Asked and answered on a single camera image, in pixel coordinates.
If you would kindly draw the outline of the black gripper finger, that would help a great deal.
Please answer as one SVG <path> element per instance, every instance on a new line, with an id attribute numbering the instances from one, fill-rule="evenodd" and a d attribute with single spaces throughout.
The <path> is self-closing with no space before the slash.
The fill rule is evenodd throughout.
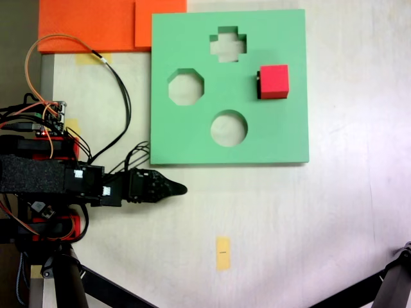
<path id="1" fill-rule="evenodd" d="M 174 192 L 169 189 L 150 190 L 150 203 L 157 203 L 163 199 L 174 196 Z"/>
<path id="2" fill-rule="evenodd" d="M 178 182 L 174 182 L 158 171 L 150 171 L 150 187 L 156 195 L 161 196 L 181 196 L 188 192 L 188 188 Z"/>

